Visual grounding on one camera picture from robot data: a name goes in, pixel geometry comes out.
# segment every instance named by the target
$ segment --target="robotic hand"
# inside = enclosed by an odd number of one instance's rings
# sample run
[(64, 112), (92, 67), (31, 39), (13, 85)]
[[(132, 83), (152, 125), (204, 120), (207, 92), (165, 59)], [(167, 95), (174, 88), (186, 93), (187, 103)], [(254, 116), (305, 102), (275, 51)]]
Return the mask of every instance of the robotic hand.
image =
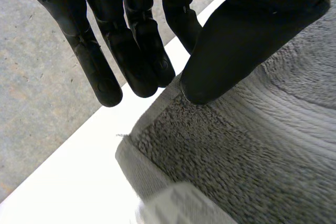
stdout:
[[(121, 88), (103, 55), (87, 20), (87, 3), (120, 70), (133, 92), (150, 97), (175, 77), (164, 50), (153, 0), (38, 0), (60, 26), (78, 58), (98, 100), (115, 106), (122, 100)], [(130, 29), (124, 19), (123, 1)], [(192, 0), (163, 0), (168, 25), (188, 52), (192, 52), (202, 27), (190, 9)]]
[(199, 35), (182, 92), (194, 104), (214, 101), (328, 9), (328, 0), (226, 0)]

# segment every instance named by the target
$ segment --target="white object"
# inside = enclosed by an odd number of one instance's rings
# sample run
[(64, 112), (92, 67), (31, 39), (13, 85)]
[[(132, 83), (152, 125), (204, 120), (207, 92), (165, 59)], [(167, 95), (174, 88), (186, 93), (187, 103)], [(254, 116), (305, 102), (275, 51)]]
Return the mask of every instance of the white object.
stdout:
[(237, 224), (189, 183), (173, 184), (139, 206), (134, 224)]

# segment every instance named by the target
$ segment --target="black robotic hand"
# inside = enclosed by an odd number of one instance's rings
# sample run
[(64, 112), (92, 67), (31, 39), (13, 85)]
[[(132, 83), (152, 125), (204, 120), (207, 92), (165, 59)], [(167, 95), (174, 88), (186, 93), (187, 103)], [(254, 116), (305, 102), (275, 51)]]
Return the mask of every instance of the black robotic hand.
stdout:
[[(77, 56), (98, 100), (115, 106), (121, 88), (87, 20), (87, 2), (103, 38), (133, 92), (150, 97), (175, 77), (153, 19), (153, 0), (124, 0), (130, 29), (124, 19), (123, 0), (38, 0), (60, 26)], [(167, 22), (191, 52), (201, 30), (192, 0), (163, 0)]]
[(328, 9), (328, 0), (226, 0), (199, 35), (182, 92), (195, 104), (216, 100)]

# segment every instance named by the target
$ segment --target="concrete floor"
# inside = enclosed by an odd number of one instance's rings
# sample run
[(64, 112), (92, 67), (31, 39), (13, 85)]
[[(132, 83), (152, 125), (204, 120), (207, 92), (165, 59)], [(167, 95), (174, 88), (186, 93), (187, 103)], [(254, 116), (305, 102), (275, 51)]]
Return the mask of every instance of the concrete floor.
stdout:
[[(161, 0), (154, 1), (167, 44), (174, 34)], [(192, 8), (199, 13), (211, 1), (194, 0)], [(125, 84), (91, 10), (88, 17), (113, 72)], [(56, 22), (36, 0), (0, 0), (0, 30), (1, 202), (101, 105)]]

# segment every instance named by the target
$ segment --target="white surface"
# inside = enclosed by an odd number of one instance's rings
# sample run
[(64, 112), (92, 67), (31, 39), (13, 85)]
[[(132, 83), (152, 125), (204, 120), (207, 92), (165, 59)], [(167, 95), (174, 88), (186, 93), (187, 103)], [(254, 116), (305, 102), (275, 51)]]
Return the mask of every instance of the white surface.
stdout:
[[(203, 25), (224, 0), (214, 0), (199, 16)], [(176, 73), (189, 55), (174, 38), (165, 47)], [(123, 101), (101, 107), (0, 204), (0, 224), (129, 223), (138, 198), (114, 154), (121, 134), (160, 95), (141, 99), (122, 87)]]

